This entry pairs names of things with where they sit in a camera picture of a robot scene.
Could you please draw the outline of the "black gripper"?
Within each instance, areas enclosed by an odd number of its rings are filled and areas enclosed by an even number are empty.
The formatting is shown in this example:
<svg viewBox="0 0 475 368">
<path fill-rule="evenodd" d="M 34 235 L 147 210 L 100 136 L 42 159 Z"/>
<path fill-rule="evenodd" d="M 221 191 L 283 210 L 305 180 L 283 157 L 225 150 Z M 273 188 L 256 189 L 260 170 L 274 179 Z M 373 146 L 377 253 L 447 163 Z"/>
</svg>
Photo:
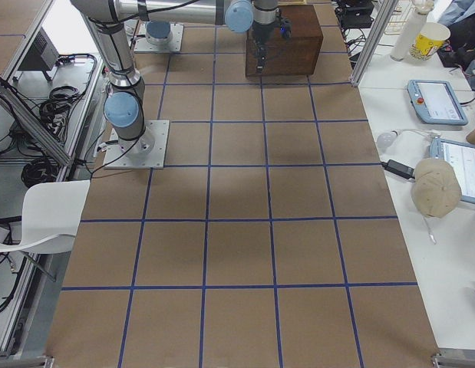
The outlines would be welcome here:
<svg viewBox="0 0 475 368">
<path fill-rule="evenodd" d="M 271 38 L 275 29 L 275 23 L 261 24 L 252 23 L 252 39 L 256 46 L 256 72 L 262 73 L 266 65 L 266 43 Z"/>
</svg>

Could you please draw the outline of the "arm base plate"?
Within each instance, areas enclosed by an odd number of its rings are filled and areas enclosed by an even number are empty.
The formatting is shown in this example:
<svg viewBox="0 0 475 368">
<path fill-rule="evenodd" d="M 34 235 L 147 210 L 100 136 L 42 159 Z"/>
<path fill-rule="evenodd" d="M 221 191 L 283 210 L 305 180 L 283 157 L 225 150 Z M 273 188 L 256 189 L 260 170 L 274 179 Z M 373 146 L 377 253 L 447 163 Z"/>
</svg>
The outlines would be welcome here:
<svg viewBox="0 0 475 368">
<path fill-rule="evenodd" d="M 162 169 L 165 163 L 167 140 L 170 130 L 169 120 L 146 120 L 145 132 L 138 140 L 119 140 L 114 128 L 104 155 L 106 169 Z"/>
<path fill-rule="evenodd" d="M 170 23 L 170 31 L 166 38 L 155 38 L 147 27 L 147 23 L 140 26 L 140 33 L 135 36 L 135 53 L 179 53 L 182 47 L 184 26 Z"/>
</svg>

